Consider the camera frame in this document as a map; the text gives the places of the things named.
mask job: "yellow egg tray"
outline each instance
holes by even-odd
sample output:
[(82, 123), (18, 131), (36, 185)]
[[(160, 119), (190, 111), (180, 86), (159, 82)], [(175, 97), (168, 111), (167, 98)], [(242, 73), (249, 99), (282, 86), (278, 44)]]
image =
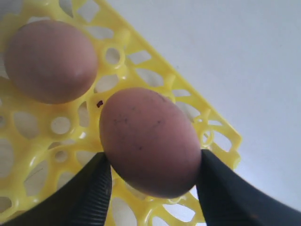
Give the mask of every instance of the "yellow egg tray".
[[(21, 26), (54, 19), (81, 29), (91, 39), (100, 62), (91, 89), (62, 105), (42, 104), (24, 96), (0, 65), (0, 222), (49, 197), (96, 152), (103, 151), (98, 128), (102, 107), (97, 103), (124, 88), (145, 87), (170, 98), (191, 119), (201, 146), (232, 169), (237, 166), (239, 134), (131, 25), (104, 0), (71, 0), (65, 6), (63, 2), (24, 0), (19, 14), (7, 13), (0, 22), (1, 56)], [(195, 226), (204, 222), (195, 188), (177, 199), (164, 200), (139, 193), (114, 171), (112, 176), (107, 226), (118, 225), (121, 210), (114, 208), (116, 200), (134, 214), (134, 223), (127, 225), (165, 221), (170, 226)], [(192, 211), (190, 219), (174, 216), (174, 207)]]

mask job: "white surface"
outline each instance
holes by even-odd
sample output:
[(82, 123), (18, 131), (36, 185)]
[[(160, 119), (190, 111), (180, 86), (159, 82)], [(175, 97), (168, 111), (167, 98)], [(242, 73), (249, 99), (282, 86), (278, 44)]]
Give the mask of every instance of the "white surface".
[(301, 1), (109, 0), (243, 136), (243, 178), (301, 210)]

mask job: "egg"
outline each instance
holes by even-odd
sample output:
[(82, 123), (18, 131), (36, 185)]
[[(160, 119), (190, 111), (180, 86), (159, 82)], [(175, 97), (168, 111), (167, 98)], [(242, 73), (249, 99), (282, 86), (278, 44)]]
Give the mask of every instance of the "egg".
[(76, 27), (42, 20), (16, 32), (5, 51), (4, 65), (24, 94), (46, 104), (61, 104), (89, 90), (98, 59), (89, 38)]
[(113, 94), (101, 112), (100, 138), (115, 171), (147, 195), (175, 198), (196, 183), (198, 135), (181, 109), (157, 92), (130, 88)]

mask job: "small red speck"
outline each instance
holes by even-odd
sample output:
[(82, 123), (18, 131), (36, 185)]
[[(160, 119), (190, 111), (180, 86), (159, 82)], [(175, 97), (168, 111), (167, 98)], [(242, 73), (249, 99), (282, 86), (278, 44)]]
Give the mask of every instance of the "small red speck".
[(101, 101), (99, 101), (97, 104), (96, 104), (96, 106), (99, 108), (101, 105), (103, 105), (103, 101), (101, 100)]

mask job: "black plastic grip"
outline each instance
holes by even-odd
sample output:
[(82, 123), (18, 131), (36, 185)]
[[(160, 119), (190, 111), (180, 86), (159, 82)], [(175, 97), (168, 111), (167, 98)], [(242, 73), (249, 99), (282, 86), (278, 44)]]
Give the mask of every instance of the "black plastic grip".
[(208, 226), (301, 226), (300, 212), (251, 186), (209, 150), (202, 150), (197, 190)]
[(4, 226), (103, 226), (111, 187), (110, 164), (97, 153), (60, 190)]

